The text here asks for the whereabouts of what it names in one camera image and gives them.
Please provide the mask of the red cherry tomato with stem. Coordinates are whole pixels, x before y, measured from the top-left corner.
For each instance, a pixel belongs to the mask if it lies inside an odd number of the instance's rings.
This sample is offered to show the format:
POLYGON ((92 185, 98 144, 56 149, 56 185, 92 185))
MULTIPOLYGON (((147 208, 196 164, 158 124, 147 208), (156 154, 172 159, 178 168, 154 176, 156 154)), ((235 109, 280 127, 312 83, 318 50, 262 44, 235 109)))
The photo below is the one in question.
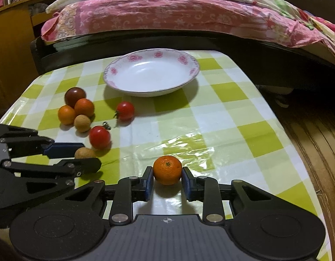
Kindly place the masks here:
POLYGON ((117 105, 114 118, 120 121, 130 121, 134 117, 135 108, 131 102, 122 101, 117 105))

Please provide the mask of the wooden cabinet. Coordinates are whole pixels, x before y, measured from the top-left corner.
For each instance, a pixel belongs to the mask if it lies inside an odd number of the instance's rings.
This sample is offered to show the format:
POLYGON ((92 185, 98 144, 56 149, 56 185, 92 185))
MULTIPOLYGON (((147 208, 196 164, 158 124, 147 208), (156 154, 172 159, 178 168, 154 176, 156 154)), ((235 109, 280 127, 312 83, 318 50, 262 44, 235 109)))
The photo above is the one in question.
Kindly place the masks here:
POLYGON ((0 8, 0 117, 38 76, 30 51, 39 36, 33 27, 52 17, 51 13, 30 13, 29 7, 55 0, 21 0, 0 8))

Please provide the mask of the green white checkered tablecloth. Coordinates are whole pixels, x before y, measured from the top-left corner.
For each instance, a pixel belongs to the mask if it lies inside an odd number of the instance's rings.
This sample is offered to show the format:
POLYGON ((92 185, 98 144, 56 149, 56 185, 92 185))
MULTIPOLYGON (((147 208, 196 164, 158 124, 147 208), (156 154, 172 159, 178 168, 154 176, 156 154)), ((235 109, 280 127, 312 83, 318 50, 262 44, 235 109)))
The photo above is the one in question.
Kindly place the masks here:
POLYGON ((162 155, 173 155, 193 174, 221 183, 243 179, 313 214, 322 215, 296 149, 254 84, 219 52, 195 51, 196 79, 167 95, 130 98, 103 80, 110 59, 71 65, 38 77, 3 117, 3 122, 38 129, 56 141, 89 140, 63 127, 57 111, 68 88, 83 88, 95 105, 94 124, 113 127, 111 149, 101 155, 107 183, 140 173, 162 155), (132 123, 113 119, 119 102, 131 100, 132 123))

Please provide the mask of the white plate, pink flowers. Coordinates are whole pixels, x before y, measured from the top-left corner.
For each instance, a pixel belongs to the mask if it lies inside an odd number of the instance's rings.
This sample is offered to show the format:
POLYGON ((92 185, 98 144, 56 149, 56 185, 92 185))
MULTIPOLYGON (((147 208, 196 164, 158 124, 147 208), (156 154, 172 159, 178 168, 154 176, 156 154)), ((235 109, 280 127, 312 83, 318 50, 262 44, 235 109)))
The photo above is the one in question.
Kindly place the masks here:
POLYGON ((116 58, 106 66, 103 80, 129 96, 157 97, 181 89, 199 72, 199 62, 187 52, 154 48, 116 58))

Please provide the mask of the yellow-orange cherry tomato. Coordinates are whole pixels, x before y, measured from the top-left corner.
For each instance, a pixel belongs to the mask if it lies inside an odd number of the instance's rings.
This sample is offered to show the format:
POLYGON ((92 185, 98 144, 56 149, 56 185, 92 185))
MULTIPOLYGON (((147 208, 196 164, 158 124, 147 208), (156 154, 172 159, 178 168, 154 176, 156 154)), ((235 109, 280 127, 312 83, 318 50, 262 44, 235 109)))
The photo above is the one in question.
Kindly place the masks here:
POLYGON ((58 110, 58 119, 63 125, 73 125, 75 117, 75 110, 69 105, 63 105, 58 110))

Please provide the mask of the pink floral quilt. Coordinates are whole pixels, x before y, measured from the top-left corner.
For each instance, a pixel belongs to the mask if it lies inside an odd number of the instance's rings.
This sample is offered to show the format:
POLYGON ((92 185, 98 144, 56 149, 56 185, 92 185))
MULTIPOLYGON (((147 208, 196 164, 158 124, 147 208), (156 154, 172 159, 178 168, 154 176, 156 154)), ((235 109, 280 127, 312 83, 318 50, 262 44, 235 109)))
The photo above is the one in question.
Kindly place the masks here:
POLYGON ((106 31, 209 31, 335 59, 335 24, 284 0, 56 0, 46 11, 52 18, 41 37, 48 43, 106 31))

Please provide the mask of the small orange tangerine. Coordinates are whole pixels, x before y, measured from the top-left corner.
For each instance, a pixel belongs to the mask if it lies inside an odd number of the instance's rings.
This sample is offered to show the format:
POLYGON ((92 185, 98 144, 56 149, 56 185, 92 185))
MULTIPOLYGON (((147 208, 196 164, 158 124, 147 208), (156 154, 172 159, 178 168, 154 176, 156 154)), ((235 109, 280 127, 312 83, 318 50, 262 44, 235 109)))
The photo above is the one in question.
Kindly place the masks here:
POLYGON ((173 156, 161 156, 153 163, 153 175, 162 185, 176 184, 182 175, 182 163, 173 156))

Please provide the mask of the tan longan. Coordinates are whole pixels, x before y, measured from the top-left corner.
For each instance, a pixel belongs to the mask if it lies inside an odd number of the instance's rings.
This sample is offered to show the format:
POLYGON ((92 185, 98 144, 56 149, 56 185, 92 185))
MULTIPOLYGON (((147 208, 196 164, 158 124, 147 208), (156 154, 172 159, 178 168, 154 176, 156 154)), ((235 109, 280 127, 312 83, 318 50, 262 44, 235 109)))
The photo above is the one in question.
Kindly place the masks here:
POLYGON ((96 153, 93 151, 93 149, 89 149, 86 147, 81 147, 79 148, 75 154, 74 158, 75 159, 90 159, 90 158, 96 158, 96 153))

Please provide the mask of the orange cherry tomato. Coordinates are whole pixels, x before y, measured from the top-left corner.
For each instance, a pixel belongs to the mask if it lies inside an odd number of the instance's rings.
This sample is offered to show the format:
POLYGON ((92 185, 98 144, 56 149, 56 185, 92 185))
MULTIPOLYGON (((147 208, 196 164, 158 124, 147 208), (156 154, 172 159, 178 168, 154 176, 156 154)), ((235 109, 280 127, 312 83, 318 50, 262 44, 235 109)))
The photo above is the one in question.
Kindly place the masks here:
POLYGON ((86 115, 91 118, 94 115, 95 107, 92 101, 81 98, 75 103, 74 110, 76 115, 86 115))

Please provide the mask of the black sofa bed frame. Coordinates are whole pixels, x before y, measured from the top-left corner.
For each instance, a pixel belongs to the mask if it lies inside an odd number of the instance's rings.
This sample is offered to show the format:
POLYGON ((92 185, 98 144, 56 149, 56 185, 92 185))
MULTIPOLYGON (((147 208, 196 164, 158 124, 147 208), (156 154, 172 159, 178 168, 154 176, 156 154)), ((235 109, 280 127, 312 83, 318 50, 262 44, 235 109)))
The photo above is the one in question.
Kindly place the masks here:
POLYGON ((37 72, 125 55, 150 48, 211 50, 229 56, 259 85, 316 87, 335 92, 335 64, 298 48, 207 31, 110 31, 47 44, 41 38, 30 50, 37 72))

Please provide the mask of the tan longan fruit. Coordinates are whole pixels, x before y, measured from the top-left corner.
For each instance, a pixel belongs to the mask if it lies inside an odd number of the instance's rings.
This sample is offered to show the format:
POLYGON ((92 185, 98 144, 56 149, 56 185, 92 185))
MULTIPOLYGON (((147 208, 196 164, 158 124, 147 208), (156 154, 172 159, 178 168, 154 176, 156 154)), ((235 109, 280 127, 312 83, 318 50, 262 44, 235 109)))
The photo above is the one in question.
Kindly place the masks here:
POLYGON ((80 133, 87 132, 90 129, 91 121, 86 115, 78 115, 74 119, 74 127, 80 133))

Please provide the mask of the dark purple tomato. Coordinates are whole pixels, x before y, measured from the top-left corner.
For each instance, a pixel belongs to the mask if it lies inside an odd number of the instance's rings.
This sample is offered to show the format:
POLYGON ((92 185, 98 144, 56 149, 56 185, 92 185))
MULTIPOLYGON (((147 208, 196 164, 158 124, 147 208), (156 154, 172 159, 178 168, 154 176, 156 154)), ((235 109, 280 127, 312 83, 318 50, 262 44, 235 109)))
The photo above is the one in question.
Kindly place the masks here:
POLYGON ((64 95, 66 105, 74 108, 76 102, 82 98, 86 98, 86 92, 79 87, 70 88, 64 95))

